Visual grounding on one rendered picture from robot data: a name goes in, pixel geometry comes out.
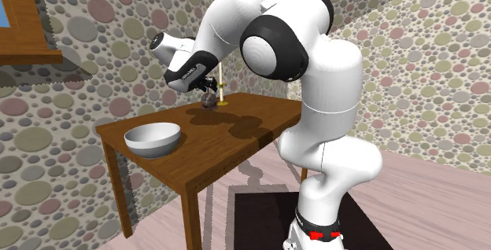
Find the wooden framed window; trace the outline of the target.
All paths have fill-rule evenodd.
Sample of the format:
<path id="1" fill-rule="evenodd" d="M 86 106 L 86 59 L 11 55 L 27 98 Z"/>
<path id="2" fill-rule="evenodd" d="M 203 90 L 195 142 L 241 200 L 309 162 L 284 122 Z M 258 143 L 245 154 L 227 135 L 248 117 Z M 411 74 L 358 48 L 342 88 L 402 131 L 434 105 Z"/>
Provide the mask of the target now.
<path id="1" fill-rule="evenodd" d="M 47 47 L 34 0 L 2 0 L 9 22 L 0 28 L 0 66 L 61 64 L 60 50 Z"/>

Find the white candle on yellow holder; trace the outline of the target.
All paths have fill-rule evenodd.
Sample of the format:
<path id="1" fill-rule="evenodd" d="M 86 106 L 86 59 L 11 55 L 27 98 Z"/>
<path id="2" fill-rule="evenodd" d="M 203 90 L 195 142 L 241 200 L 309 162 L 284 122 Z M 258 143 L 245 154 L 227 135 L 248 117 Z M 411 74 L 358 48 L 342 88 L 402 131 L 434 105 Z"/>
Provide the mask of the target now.
<path id="1" fill-rule="evenodd" d="M 223 81 L 223 65 L 221 62 L 218 64 L 218 69 L 219 69 L 218 87 L 220 90 L 219 92 L 220 100 L 218 102 L 218 105 L 223 106 L 223 105 L 227 105 L 227 102 L 224 100 L 223 88 L 226 86 L 226 83 Z"/>

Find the white bowl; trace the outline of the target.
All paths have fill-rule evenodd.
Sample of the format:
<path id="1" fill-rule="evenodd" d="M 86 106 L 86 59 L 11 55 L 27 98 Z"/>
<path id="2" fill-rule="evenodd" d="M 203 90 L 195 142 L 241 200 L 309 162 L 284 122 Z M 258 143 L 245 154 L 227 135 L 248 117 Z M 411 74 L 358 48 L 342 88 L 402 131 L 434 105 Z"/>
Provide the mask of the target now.
<path id="1" fill-rule="evenodd" d="M 149 123 L 124 135 L 127 147 L 137 156 L 156 159 L 171 153 L 179 143 L 181 128 L 175 123 Z"/>

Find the dark robot stand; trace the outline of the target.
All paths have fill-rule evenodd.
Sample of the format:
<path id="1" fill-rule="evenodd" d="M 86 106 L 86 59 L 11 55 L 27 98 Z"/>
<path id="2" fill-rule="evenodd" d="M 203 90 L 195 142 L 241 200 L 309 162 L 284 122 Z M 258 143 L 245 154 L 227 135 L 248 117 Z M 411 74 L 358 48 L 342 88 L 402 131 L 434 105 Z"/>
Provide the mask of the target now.
<path id="1" fill-rule="evenodd" d="M 234 250 L 282 250 L 297 199 L 297 192 L 237 194 Z M 347 250 L 394 250 L 349 194 L 341 200 L 339 219 Z"/>

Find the brown wooden table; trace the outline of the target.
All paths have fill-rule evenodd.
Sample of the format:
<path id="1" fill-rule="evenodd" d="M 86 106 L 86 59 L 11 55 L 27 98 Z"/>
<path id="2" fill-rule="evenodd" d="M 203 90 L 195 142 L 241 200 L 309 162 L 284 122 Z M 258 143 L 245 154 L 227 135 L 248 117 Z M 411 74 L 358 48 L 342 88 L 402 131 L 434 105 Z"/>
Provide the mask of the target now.
<path id="1" fill-rule="evenodd" d="M 202 250 L 198 193 L 273 142 L 301 117 L 301 102 L 236 93 L 227 104 L 205 110 L 198 103 L 99 125 L 120 223 L 125 237 L 133 234 L 116 155 L 129 160 L 181 196 L 186 250 Z M 183 138 L 167 156 L 147 160 L 133 154 L 124 135 L 148 123 L 180 126 Z"/>

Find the dark brown round object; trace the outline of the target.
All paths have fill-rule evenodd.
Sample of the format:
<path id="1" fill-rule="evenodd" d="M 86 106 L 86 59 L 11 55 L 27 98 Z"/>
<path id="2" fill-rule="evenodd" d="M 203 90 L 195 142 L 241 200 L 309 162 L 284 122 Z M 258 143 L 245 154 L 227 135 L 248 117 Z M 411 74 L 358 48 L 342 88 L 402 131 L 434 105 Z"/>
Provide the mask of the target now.
<path id="1" fill-rule="evenodd" d="M 201 97 L 201 107 L 207 110 L 213 110 L 218 107 L 218 99 L 214 93 L 206 92 Z"/>

